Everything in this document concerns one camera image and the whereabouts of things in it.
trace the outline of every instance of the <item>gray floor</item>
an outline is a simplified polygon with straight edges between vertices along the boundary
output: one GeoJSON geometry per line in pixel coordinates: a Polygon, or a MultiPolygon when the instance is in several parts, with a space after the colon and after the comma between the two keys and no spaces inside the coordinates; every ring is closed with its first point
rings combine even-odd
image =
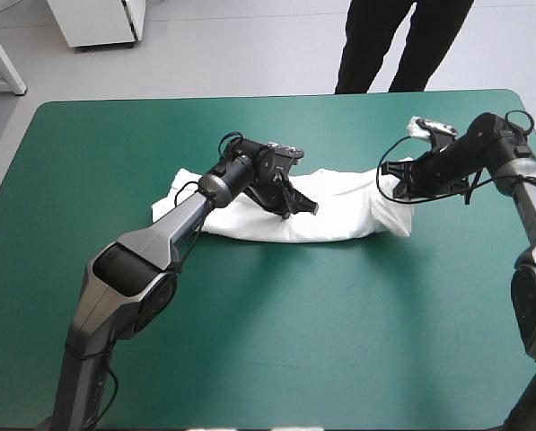
{"type": "MultiPolygon", "coordinates": [[[[0,95],[0,182],[45,101],[333,91],[348,0],[148,0],[133,49],[75,53],[45,0],[0,13],[0,42],[29,87],[0,95]]],[[[397,68],[406,22],[371,91],[397,68]]],[[[509,88],[536,118],[536,0],[476,0],[427,90],[509,88]]]]}

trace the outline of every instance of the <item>folded fabric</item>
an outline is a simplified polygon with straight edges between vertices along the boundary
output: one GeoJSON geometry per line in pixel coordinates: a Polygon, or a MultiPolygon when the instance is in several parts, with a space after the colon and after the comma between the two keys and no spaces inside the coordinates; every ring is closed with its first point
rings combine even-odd
{"type": "MultiPolygon", "coordinates": [[[[178,190],[188,181],[198,181],[199,177],[180,169],[168,196],[152,205],[153,220],[172,210],[178,190]]],[[[289,179],[296,189],[319,204],[317,215],[300,213],[284,220],[264,211],[241,193],[226,208],[212,211],[203,230],[262,242],[333,242],[383,231],[397,236],[411,234],[413,206],[385,199],[375,185],[375,170],[358,173],[319,169],[312,174],[289,179]]],[[[397,183],[398,180],[391,175],[380,177],[380,186],[388,196],[397,183]]],[[[188,185],[178,196],[178,202],[196,189],[195,184],[188,185]]]]}

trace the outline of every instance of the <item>person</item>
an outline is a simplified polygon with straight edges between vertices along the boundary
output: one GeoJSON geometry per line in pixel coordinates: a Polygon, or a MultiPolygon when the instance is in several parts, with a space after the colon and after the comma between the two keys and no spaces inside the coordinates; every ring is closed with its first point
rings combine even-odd
{"type": "Polygon", "coordinates": [[[367,92],[395,31],[416,3],[390,92],[422,92],[443,61],[473,0],[352,0],[336,94],[367,92]]]}

